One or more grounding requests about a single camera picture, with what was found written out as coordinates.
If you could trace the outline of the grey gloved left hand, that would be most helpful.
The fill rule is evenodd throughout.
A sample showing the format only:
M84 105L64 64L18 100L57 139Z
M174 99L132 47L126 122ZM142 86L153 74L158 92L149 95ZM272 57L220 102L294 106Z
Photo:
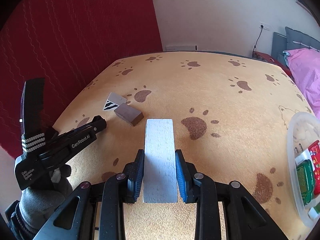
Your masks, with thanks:
M52 213L66 200L73 189L68 181L72 168L65 164L50 172L50 179L40 183L40 188L29 187L22 191L12 221L20 234L33 238Z

